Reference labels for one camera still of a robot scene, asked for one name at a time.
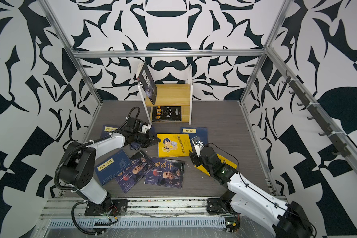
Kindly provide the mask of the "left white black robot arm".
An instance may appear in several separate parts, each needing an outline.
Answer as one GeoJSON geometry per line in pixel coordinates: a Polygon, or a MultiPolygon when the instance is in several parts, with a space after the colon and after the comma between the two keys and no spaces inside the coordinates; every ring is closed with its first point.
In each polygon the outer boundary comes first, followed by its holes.
{"type": "Polygon", "coordinates": [[[151,133],[150,129],[150,124],[128,116],[126,121],[108,136],[87,143],[73,142],[68,146],[56,168],[54,183],[56,188],[76,192],[82,197],[83,200],[74,204],[71,209],[72,221],[80,232],[100,236],[118,221],[117,218],[111,218],[109,223],[96,223],[97,228],[88,231],[82,228],[75,218],[75,208],[78,205],[88,205],[100,215],[110,216],[112,196],[93,177],[96,159],[134,142],[139,143],[142,148],[158,144],[161,140],[151,133]]]}

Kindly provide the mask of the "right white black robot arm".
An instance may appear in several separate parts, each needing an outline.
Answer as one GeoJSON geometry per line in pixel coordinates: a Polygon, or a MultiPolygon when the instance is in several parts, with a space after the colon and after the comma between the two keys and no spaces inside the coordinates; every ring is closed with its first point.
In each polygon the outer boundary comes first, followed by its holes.
{"type": "Polygon", "coordinates": [[[266,193],[248,179],[238,168],[222,162],[212,146],[204,145],[195,137],[192,163],[203,167],[227,191],[221,197],[225,210],[255,221],[277,238],[314,238],[315,226],[304,209],[296,202],[287,203],[266,193]]]}

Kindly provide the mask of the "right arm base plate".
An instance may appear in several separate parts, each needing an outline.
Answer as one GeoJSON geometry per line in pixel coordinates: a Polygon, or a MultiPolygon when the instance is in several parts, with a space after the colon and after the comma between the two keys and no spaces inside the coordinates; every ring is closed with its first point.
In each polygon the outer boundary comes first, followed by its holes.
{"type": "Polygon", "coordinates": [[[210,215],[242,215],[244,213],[239,213],[232,208],[231,203],[232,199],[226,198],[208,198],[207,200],[206,211],[210,215]]]}

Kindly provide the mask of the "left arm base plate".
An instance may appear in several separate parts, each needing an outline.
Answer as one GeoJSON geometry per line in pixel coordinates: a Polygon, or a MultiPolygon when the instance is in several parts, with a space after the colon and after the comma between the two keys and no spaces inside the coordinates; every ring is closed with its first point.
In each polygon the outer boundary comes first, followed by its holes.
{"type": "Polygon", "coordinates": [[[100,205],[88,202],[84,215],[99,216],[105,213],[110,216],[122,215],[127,211],[128,202],[128,199],[112,199],[111,201],[107,199],[100,205]]]}

